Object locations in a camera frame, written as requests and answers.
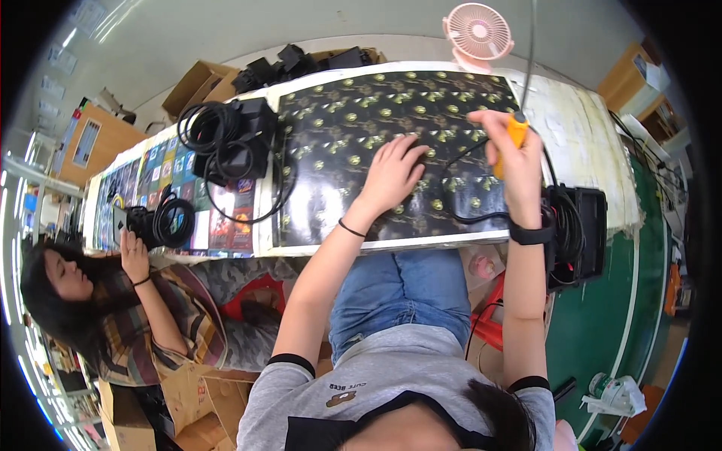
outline fan grille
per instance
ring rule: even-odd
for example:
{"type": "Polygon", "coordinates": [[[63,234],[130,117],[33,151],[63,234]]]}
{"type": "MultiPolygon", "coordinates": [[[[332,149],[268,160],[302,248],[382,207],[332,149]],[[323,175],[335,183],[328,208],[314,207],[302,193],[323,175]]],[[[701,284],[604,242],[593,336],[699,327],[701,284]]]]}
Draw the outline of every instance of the fan grille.
{"type": "Polygon", "coordinates": [[[474,58],[498,58],[511,42],[511,31],[504,18],[483,4],[458,6],[449,15],[447,26],[454,45],[474,58]]]}

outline gray t-shirt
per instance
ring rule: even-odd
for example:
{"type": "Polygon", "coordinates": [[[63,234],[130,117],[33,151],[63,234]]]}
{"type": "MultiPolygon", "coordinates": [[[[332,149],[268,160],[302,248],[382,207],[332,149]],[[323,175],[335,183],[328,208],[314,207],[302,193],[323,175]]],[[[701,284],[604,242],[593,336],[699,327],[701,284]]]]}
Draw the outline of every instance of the gray t-shirt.
{"type": "MultiPolygon", "coordinates": [[[[287,434],[291,437],[290,427],[308,433],[312,426],[308,419],[353,424],[404,392],[426,395],[459,427],[490,437],[483,415],[462,393],[470,379],[490,383],[464,360],[464,351],[451,332],[419,324],[398,325],[368,336],[346,351],[332,372],[318,379],[301,364],[271,363],[251,389],[238,427],[238,449],[283,450],[287,434]]],[[[552,450],[552,393],[528,387],[516,395],[535,423],[536,451],[552,450]]],[[[324,430],[330,428],[322,425],[319,431],[324,430]]]]}

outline striped shirt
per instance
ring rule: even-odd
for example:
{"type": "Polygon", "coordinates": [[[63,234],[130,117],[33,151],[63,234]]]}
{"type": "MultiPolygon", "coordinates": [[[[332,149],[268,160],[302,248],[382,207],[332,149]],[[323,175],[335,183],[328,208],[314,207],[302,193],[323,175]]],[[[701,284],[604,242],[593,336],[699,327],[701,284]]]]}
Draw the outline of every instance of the striped shirt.
{"type": "MultiPolygon", "coordinates": [[[[218,309],[206,288],[183,265],[154,271],[151,280],[175,319],[188,347],[188,355],[163,348],[153,338],[141,304],[103,318],[110,358],[100,363],[100,379],[126,387],[160,384],[186,362],[220,368],[226,358],[227,338],[218,309]]],[[[133,292],[128,276],[95,285],[93,299],[103,304],[133,292]]]]}

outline black smartwatch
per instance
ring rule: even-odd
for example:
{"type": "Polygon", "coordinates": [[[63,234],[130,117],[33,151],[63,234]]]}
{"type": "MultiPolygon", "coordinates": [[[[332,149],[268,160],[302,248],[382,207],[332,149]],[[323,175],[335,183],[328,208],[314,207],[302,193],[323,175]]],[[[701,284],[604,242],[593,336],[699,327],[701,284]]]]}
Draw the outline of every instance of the black smartwatch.
{"type": "Polygon", "coordinates": [[[522,246],[546,244],[554,239],[556,232],[554,212],[546,205],[541,206],[541,229],[524,229],[509,218],[509,238],[522,246]]]}

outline blue jeans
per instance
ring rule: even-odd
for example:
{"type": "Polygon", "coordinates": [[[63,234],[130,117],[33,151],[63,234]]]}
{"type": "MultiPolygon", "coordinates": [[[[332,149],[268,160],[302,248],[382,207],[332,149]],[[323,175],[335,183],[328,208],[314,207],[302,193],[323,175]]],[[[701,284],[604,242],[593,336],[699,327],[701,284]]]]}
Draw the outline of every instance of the blue jeans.
{"type": "Polygon", "coordinates": [[[331,311],[331,360],[380,330],[414,323],[448,329],[461,348],[471,306],[456,249],[405,250],[359,257],[331,311]]]}

